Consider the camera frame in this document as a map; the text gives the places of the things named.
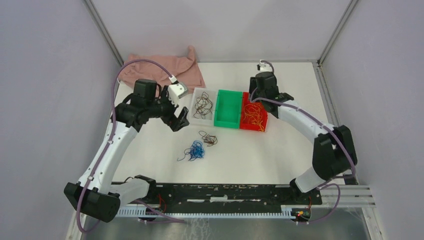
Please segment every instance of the metal frame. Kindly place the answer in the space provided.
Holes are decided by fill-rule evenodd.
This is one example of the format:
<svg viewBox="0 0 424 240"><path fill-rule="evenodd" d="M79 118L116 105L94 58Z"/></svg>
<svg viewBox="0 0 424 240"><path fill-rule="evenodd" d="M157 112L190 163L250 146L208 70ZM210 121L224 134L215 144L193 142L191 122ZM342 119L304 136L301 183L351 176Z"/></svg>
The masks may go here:
<svg viewBox="0 0 424 240"><path fill-rule="evenodd" d="M340 126L340 119L333 104L330 90L327 86L326 79L324 78L323 71L317 61L313 62L312 66L315 72L316 80L318 81L318 87L321 93L322 102L324 103L324 109L328 122L334 126Z"/></svg>
<svg viewBox="0 0 424 240"><path fill-rule="evenodd" d="M100 17L99 13L97 12L96 7L94 6L94 3L92 0L83 0L85 6L87 7L88 13L90 13L94 23L98 27L98 30L100 31L101 35L103 36L104 40L106 41L107 45L109 46L110 51L113 54L113 57L115 58L116 62L119 64L119 66L122 66L124 64L124 60L122 59L122 56L120 55L117 46L115 46L114 41L112 40L111 35L108 32L108 29L106 28L105 24L102 21L102 18Z"/></svg>
<svg viewBox="0 0 424 240"><path fill-rule="evenodd" d="M346 10L338 21L337 26L335 27L330 39L327 42L327 45L324 47L324 50L322 51L321 56L318 59L318 64L320 66L326 60L326 57L328 56L331 48L333 47L334 42L336 41L337 37L339 36L340 32L345 26L345 23L348 21L349 17L351 16L351 13L357 6L358 2L359 0L350 0L349 4L347 5Z"/></svg>

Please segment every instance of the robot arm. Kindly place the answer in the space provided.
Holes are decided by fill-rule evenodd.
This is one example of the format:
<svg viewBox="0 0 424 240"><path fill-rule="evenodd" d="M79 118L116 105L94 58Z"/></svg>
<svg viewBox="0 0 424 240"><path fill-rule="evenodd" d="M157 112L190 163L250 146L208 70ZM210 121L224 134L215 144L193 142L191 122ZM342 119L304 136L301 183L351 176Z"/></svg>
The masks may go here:
<svg viewBox="0 0 424 240"><path fill-rule="evenodd" d="M302 110L292 96L279 92L274 73L263 71L266 66L261 64L264 63L258 65L258 70L262 72L250 78L251 102L258 99L267 112L292 125L313 144L312 167L290 182L294 197L313 190L351 168L342 147L356 165L358 161L349 128L322 123Z"/></svg>
<svg viewBox="0 0 424 240"><path fill-rule="evenodd" d="M150 178L136 176L132 181L120 185L112 185L112 179L128 146L150 118L161 118L174 132L189 125L186 107L179 117L174 115L179 99L187 95L188 88L183 83L174 82L165 86L159 97L156 97L156 89L155 81L139 79L135 82L134 92L115 107L116 129L112 140L109 141L113 127L110 122L103 143L90 166L76 184L68 182L64 189L74 209L77 209L83 194L81 212L108 223L115 217L120 206L148 194L150 184L155 183ZM109 147L98 163L97 160L107 144ZM91 176L96 164L96 171ZM83 193L83 186L86 184L88 187Z"/></svg>

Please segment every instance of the gray wall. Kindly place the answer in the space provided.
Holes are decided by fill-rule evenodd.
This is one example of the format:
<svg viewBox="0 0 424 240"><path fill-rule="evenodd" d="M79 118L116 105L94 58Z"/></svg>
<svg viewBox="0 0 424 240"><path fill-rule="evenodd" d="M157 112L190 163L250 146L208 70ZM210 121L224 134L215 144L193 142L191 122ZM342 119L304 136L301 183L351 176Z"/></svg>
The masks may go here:
<svg viewBox="0 0 424 240"><path fill-rule="evenodd" d="M350 0L92 0L126 60L316 60Z"/></svg>
<svg viewBox="0 0 424 240"><path fill-rule="evenodd" d="M422 239L424 1L362 0L323 65L388 239Z"/></svg>
<svg viewBox="0 0 424 240"><path fill-rule="evenodd" d="M81 0L0 3L0 239L63 239L118 69Z"/></svg>

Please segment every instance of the pink cloth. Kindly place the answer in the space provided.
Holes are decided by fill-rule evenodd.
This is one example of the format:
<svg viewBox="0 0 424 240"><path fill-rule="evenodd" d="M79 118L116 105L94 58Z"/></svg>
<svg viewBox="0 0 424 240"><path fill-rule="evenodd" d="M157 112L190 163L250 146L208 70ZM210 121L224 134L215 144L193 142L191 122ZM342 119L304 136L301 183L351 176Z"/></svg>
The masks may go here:
<svg viewBox="0 0 424 240"><path fill-rule="evenodd" d="M161 64L176 77L178 82L182 82L188 87L189 93L193 93L195 87L205 87L205 81L196 61L195 48L193 46L188 46L187 57L138 56L130 54L127 62L136 59L149 59ZM154 80L162 87L171 84L168 75L162 69L149 62L136 62L127 66L119 74L118 78L131 88L134 88L134 84L138 79Z"/></svg>

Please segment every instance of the rubber band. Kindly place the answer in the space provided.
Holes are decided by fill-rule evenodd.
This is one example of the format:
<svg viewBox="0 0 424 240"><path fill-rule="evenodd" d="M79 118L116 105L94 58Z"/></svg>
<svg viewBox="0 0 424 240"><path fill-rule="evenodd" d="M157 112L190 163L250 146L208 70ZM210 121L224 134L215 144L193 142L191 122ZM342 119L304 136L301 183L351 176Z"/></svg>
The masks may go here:
<svg viewBox="0 0 424 240"><path fill-rule="evenodd" d="M201 139L205 144L207 144L208 147L213 146L218 143L217 136L209 135L205 131L199 131L199 135L201 136Z"/></svg>
<svg viewBox="0 0 424 240"><path fill-rule="evenodd" d="M189 162L192 162L196 159L202 159L205 156L205 149L203 148L203 143L201 141L195 140L190 148L184 150L184 158L177 159L177 161L184 160L187 155L190 155Z"/></svg>
<svg viewBox="0 0 424 240"><path fill-rule="evenodd" d="M199 119L197 116L200 116L201 119L206 119L208 114L212 115L213 106L214 104L209 99L209 94L203 92L201 96L196 98L196 103L194 104L195 113L193 117Z"/></svg>
<svg viewBox="0 0 424 240"><path fill-rule="evenodd" d="M248 124L255 125L259 127L259 131L264 132L265 128L262 125L264 122L262 119L261 111L264 109L261 103L253 102L248 103L244 106L244 118L243 122L247 120Z"/></svg>

